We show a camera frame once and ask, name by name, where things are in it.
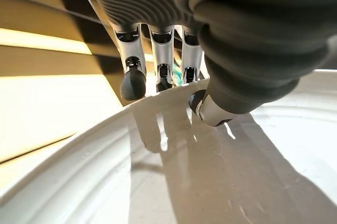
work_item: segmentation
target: white surface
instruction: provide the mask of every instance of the white surface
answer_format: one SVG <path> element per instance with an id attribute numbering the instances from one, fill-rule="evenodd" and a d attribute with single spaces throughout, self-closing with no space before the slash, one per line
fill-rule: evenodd
<path id="1" fill-rule="evenodd" d="M 217 128 L 149 97 L 74 137 L 3 197 L 3 223 L 336 223 L 337 73 Z"/>

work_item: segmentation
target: robotic hand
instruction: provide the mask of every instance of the robotic hand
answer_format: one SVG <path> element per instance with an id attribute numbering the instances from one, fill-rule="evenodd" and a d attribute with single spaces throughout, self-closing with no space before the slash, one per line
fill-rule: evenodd
<path id="1" fill-rule="evenodd" d="M 336 33 L 337 0 L 97 1 L 116 33 L 125 99 L 145 94 L 139 24 L 150 27 L 157 90 L 172 87 L 173 26 L 184 26 L 184 82 L 198 79 L 202 49 L 210 74 L 190 106 L 211 126 L 288 94 L 319 67 Z"/>

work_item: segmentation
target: sunlight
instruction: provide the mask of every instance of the sunlight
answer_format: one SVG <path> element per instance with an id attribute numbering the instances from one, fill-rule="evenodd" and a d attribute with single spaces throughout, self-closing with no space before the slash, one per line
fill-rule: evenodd
<path id="1" fill-rule="evenodd" d="M 90 54 L 84 42 L 0 28 L 0 45 Z"/>
<path id="2" fill-rule="evenodd" d="M 225 124 L 225 127 L 226 127 L 226 129 L 227 129 L 227 134 L 235 140 L 236 137 L 233 135 L 233 133 L 232 133 L 230 127 L 228 126 L 228 123 L 224 123 L 224 124 Z"/>

